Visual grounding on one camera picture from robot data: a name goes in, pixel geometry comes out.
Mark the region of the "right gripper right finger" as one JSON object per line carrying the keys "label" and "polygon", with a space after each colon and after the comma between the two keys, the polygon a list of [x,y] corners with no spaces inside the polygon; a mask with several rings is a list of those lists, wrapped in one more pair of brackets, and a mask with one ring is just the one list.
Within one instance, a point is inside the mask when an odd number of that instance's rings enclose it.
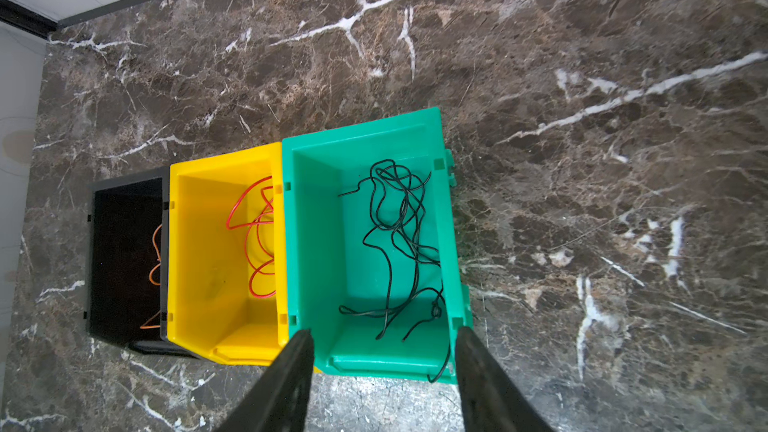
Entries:
{"label": "right gripper right finger", "polygon": [[511,381],[473,329],[462,327],[458,330],[455,357],[466,431],[554,431]]}

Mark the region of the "yellow plastic bin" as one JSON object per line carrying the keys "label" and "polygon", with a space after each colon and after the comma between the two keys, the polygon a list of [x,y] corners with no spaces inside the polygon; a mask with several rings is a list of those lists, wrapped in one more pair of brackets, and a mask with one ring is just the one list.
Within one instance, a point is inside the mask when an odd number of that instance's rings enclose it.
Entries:
{"label": "yellow plastic bin", "polygon": [[170,167],[168,339],[268,366],[289,341],[282,146]]}

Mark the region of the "green plastic bin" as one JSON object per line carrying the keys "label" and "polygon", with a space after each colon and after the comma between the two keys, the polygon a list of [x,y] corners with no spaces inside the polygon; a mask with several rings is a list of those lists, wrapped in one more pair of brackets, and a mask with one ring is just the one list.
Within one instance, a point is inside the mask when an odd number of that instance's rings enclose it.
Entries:
{"label": "green plastic bin", "polygon": [[455,383],[473,323],[440,111],[283,143],[288,321],[325,374]]}

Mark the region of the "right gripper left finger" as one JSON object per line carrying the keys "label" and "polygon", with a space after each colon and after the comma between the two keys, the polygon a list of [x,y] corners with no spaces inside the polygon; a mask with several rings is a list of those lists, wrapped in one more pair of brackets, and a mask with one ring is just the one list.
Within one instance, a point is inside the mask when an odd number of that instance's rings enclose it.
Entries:
{"label": "right gripper left finger", "polygon": [[298,331],[217,431],[304,431],[314,360],[311,332]]}

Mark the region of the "black plastic bin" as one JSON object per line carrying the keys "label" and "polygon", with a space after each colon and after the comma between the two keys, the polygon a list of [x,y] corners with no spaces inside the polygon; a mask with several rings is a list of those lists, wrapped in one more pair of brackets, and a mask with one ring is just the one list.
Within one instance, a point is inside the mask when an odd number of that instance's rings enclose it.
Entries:
{"label": "black plastic bin", "polygon": [[193,358],[168,339],[170,168],[90,186],[87,333],[143,355]]}

